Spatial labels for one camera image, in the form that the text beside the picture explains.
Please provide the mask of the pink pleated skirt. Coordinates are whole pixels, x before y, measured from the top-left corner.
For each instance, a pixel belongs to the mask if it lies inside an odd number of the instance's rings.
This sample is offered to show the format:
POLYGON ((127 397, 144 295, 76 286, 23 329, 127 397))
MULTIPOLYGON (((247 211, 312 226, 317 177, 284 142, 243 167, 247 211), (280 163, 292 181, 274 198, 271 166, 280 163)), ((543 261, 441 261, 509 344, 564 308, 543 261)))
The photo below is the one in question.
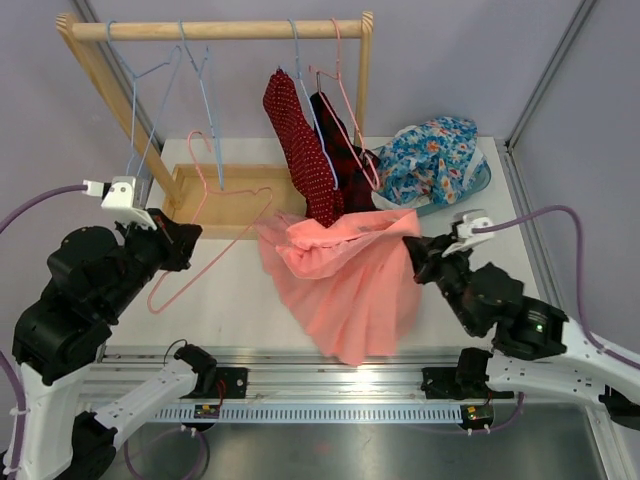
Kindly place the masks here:
POLYGON ((329 227, 276 214, 255 230, 281 303, 323 355, 359 366, 396 352, 422 298, 404 244, 421 232, 414 210, 351 213, 329 227))

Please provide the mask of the blue floral garment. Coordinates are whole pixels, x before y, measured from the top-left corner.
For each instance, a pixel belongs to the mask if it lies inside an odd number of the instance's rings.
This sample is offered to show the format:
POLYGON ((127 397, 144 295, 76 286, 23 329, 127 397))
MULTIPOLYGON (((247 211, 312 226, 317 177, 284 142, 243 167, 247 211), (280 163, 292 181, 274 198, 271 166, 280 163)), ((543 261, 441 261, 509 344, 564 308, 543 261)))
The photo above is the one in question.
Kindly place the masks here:
POLYGON ((453 205, 467 190, 465 174, 475 180, 469 164, 477 150, 478 127, 470 119, 440 116, 400 130, 376 152, 380 188, 371 194, 375 207, 453 205))

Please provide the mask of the red polka dot garment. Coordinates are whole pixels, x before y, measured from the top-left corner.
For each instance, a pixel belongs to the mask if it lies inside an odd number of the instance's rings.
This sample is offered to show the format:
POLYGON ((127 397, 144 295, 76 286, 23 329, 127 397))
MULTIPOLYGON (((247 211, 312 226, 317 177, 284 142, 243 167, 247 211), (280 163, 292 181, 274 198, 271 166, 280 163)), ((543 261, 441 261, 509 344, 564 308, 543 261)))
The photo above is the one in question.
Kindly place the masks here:
POLYGON ((342 194, 320 141, 304 117, 293 79, 278 68, 270 76, 263 108, 281 145, 292 183, 306 201, 306 217, 330 227, 344 212, 342 194))

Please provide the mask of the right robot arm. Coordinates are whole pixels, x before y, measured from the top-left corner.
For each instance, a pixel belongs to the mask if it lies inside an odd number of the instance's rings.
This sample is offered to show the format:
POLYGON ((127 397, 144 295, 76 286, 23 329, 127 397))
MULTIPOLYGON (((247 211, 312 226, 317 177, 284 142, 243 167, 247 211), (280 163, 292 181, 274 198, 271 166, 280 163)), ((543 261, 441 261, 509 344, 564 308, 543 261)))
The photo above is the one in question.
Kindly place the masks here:
POLYGON ((639 428, 639 372, 612 346, 595 346, 576 320, 525 295, 523 283, 493 263, 472 269, 469 251, 449 252, 452 235, 406 236, 403 243, 415 282, 435 284, 468 335, 491 339, 488 350, 462 349, 454 367, 423 369, 427 398, 556 396, 639 428))

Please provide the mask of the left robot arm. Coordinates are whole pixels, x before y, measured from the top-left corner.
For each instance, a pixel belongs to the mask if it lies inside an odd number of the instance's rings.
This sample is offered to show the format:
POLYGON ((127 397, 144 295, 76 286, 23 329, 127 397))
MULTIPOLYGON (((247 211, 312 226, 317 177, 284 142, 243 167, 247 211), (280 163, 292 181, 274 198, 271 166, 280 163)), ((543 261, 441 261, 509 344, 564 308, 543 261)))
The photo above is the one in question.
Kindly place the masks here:
POLYGON ((10 479, 97 479, 125 441, 165 405, 205 397, 217 383, 216 360, 186 344, 167 366, 111 405, 77 412, 82 385, 98 349, 158 271, 179 272, 202 229, 160 213, 154 226, 102 226, 68 234, 48 260, 51 279, 23 312, 12 355, 22 391, 5 473, 10 479))

